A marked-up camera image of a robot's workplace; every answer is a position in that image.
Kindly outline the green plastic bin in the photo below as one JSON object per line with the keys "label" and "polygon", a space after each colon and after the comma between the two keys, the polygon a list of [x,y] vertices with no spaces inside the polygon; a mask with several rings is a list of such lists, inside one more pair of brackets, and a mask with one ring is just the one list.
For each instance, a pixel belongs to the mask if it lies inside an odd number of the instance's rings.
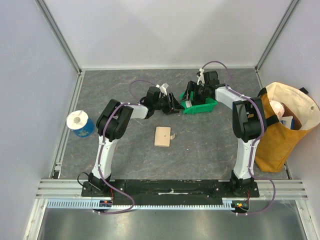
{"label": "green plastic bin", "polygon": [[206,98],[205,104],[191,104],[190,106],[187,106],[185,101],[182,101],[184,93],[182,93],[179,97],[181,100],[181,105],[184,107],[184,110],[182,111],[183,114],[198,114],[198,113],[210,113],[215,106],[218,104],[218,102],[212,98]]}

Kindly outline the beige leather card holder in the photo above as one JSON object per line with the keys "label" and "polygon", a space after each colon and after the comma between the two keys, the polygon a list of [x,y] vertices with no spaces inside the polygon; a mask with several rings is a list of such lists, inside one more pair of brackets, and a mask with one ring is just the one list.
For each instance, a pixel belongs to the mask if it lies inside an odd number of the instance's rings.
{"label": "beige leather card holder", "polygon": [[171,140],[176,137],[176,133],[171,134],[170,127],[157,126],[155,129],[154,145],[156,147],[170,147]]}

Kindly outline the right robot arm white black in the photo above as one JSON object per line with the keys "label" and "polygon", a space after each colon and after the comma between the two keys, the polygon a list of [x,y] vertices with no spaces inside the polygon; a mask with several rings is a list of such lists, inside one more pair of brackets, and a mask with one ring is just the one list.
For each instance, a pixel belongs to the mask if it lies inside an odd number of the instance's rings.
{"label": "right robot arm white black", "polygon": [[262,135],[267,130],[262,100],[250,98],[221,84],[217,71],[199,69],[197,81],[189,81],[181,103],[184,112],[202,113],[210,101],[222,103],[232,110],[232,129],[237,138],[237,157],[229,180],[229,191],[240,197],[256,187],[253,162]]}

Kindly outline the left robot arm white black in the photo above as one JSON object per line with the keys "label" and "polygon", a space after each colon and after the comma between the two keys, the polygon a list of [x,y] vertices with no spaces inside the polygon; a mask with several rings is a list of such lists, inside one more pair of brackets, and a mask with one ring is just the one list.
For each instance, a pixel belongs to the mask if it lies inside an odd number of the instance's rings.
{"label": "left robot arm white black", "polygon": [[155,111],[170,115],[182,110],[184,107],[171,92],[163,93],[157,86],[149,87],[146,96],[139,99],[137,103],[124,103],[111,99],[96,122],[98,153],[87,181],[92,186],[92,190],[101,197],[110,192],[108,182],[111,177],[114,151],[131,119],[149,119]]}

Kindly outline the items inside tote bag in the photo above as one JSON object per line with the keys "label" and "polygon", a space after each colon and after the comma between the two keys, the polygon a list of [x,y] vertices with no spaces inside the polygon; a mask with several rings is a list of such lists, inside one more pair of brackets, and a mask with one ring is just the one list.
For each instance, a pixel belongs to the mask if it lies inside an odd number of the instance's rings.
{"label": "items inside tote bag", "polygon": [[286,128],[299,130],[302,127],[298,117],[284,103],[275,100],[270,100],[269,103],[279,122]]}

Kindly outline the toilet paper roll blue wrapper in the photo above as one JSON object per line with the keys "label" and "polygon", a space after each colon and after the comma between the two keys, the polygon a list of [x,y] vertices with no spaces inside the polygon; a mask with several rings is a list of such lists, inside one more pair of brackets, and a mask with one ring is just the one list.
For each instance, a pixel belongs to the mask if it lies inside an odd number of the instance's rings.
{"label": "toilet paper roll blue wrapper", "polygon": [[84,110],[71,112],[66,118],[67,127],[79,138],[89,137],[95,130],[95,125]]}

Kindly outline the mustard canvas tote bag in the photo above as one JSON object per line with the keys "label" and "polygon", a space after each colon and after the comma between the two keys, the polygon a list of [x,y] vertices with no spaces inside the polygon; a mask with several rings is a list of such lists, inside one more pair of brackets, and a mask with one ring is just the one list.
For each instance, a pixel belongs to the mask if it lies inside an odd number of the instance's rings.
{"label": "mustard canvas tote bag", "polygon": [[[276,173],[282,170],[298,142],[320,124],[320,109],[306,90],[281,82],[272,82],[262,88],[258,97],[263,103],[267,129],[257,145],[255,162],[261,171]],[[270,100],[284,103],[297,116],[302,127],[292,130],[282,125]]]}

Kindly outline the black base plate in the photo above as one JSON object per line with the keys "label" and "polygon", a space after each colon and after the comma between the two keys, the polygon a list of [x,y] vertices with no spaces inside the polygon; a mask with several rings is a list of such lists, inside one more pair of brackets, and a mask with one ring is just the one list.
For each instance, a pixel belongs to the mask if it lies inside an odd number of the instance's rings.
{"label": "black base plate", "polygon": [[223,198],[258,198],[258,184],[232,188],[229,181],[201,180],[138,180],[116,179],[110,184],[131,196],[138,204],[218,204]]}

